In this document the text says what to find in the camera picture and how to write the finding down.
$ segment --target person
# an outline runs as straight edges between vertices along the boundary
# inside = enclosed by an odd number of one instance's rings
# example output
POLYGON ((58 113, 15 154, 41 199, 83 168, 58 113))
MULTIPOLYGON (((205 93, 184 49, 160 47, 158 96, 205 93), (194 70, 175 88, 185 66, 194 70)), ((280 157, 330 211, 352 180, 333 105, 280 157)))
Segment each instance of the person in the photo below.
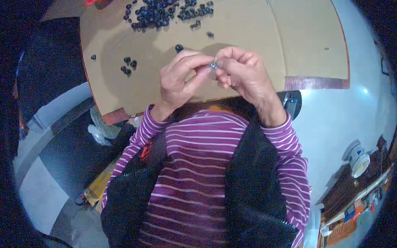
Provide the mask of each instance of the person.
POLYGON ((110 246, 297 247, 310 206, 307 160, 260 56, 183 50, 160 70, 160 87, 103 194, 110 246), (258 125, 209 110, 172 123, 213 61, 218 85, 252 104, 258 125))

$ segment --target table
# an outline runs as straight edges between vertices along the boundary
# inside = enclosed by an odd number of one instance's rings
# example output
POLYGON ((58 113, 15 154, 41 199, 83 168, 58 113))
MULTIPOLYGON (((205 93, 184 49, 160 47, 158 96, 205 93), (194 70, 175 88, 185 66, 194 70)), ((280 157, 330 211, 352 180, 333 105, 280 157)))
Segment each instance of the table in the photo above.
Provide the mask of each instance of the table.
MULTIPOLYGON (((141 114, 158 99, 157 72, 175 56, 176 44, 208 55, 230 45, 255 50, 264 57, 278 92, 350 87, 346 41, 330 0, 277 0, 271 5, 219 0, 214 2, 214 15, 200 17, 202 26, 197 30, 189 29, 195 20, 175 18, 170 26, 145 33, 133 32, 122 19, 126 4, 130 1, 117 0, 102 10, 90 6, 80 20, 86 78, 107 125, 141 114), (324 20, 310 25, 321 17, 324 20), (206 37, 207 31, 215 34, 213 40, 206 37), (126 56, 138 61, 131 78, 120 71, 126 56)), ((143 5, 139 1, 131 9, 132 22, 136 21, 133 12, 143 5)), ((232 89, 219 89, 215 81, 209 81, 192 101, 234 96, 232 89)))

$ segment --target hand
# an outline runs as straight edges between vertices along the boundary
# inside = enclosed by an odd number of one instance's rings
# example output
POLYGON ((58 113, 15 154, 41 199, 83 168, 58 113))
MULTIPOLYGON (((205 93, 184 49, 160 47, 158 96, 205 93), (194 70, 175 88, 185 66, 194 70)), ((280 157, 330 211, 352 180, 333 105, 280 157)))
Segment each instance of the hand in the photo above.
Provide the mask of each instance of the hand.
POLYGON ((214 57, 198 51, 183 50, 178 53, 160 70, 161 98, 151 110, 151 116, 156 121, 163 121, 175 109, 184 105, 208 78, 211 68, 206 65, 213 61, 214 57), (196 75, 186 82, 186 77, 192 70, 196 71, 196 75))
POLYGON ((233 86, 252 103, 267 127, 281 126, 287 116, 258 54, 239 47, 219 50, 215 56, 215 73, 221 88, 233 86))

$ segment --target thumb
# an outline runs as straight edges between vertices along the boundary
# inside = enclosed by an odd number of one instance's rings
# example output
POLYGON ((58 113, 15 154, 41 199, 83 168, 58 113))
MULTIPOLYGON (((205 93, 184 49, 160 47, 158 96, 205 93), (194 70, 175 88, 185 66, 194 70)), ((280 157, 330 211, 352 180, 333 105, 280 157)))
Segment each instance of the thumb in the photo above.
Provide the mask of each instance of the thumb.
POLYGON ((186 85, 184 87, 184 91, 186 93, 191 93, 193 94, 196 89, 202 85, 204 81, 207 79, 210 79, 210 73, 212 69, 209 66, 202 67, 199 70, 197 70, 196 75, 190 79, 188 82, 186 82, 186 85))
POLYGON ((220 58, 216 61, 216 65, 229 75, 244 77, 244 74, 246 73, 246 66, 235 59, 220 58))

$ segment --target striped shirt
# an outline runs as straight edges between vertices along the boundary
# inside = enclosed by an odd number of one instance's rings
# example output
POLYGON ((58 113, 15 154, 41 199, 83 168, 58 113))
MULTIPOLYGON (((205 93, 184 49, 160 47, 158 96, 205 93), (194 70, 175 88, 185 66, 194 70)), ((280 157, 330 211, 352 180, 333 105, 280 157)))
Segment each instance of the striped shirt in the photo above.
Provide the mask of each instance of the striped shirt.
MULTIPOLYGON (((307 160, 301 157, 301 145, 291 124, 287 114, 282 126, 262 130, 278 150, 277 172, 287 208, 285 219, 299 230, 292 245, 295 248, 303 238, 310 194, 307 160)), ((152 191, 139 230, 140 246, 225 246, 224 172, 247 126, 248 121, 237 115, 208 110, 167 125, 155 121, 147 108, 109 180, 119 176, 148 140, 166 128, 170 162, 166 162, 152 191)), ((102 209, 107 202, 106 189, 102 209)))

